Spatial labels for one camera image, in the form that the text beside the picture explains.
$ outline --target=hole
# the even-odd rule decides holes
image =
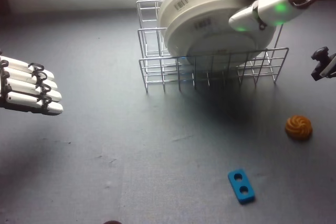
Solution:
[[[248,188],[246,186],[241,186],[239,191],[241,192],[241,194],[247,195]]]
[[[240,182],[240,181],[243,180],[243,177],[240,173],[236,173],[235,176],[234,176],[234,179],[235,179],[235,181]]]

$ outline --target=gray table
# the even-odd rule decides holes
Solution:
[[[133,10],[3,20],[5,55],[47,66],[65,111],[1,110],[0,223],[333,223],[336,80],[310,77],[316,49],[336,52],[328,4],[284,26],[276,86],[268,77],[224,94],[146,94]],[[294,114],[313,124],[306,144],[285,134]],[[246,206],[227,179],[240,167],[256,192]]]

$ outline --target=dish rack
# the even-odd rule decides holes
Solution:
[[[163,42],[162,31],[166,28],[158,26],[157,15],[160,6],[164,0],[137,0],[140,29],[138,29],[138,38],[142,58],[139,60],[139,66],[143,83],[148,92],[149,84],[161,84],[165,91],[165,85],[169,82],[177,82],[181,90],[182,82],[192,82],[194,88],[196,83],[205,81],[208,86],[212,81],[221,81],[223,85],[229,79],[236,78],[239,85],[243,83],[245,77],[253,78],[256,85],[259,77],[270,76],[275,83],[280,75],[282,66],[287,57],[289,48],[277,48],[278,41],[282,31],[282,25],[277,27],[276,41],[274,47],[265,50],[247,51],[247,52],[225,52],[217,55],[201,56],[211,62],[211,68],[207,71],[200,71],[197,67],[197,61],[200,56],[196,57],[173,57],[169,54]],[[249,54],[259,53],[254,59],[248,59]],[[244,54],[246,61],[244,64],[235,64],[235,57]],[[228,57],[228,63],[223,66],[222,71],[213,71],[214,57]],[[193,64],[185,64],[187,59]]]

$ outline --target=blue rectangular object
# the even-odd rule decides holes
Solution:
[[[249,203],[255,199],[254,190],[243,169],[234,170],[228,173],[233,191],[241,204]]]

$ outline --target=barcode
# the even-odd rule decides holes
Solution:
[[[180,10],[181,8],[186,6],[188,3],[189,3],[188,0],[180,0],[174,6],[175,6],[176,10]]]
[[[210,18],[205,18],[202,19],[201,21],[197,21],[194,23],[194,26],[196,28],[196,30],[199,30],[201,28],[207,27],[211,25],[211,19]]]

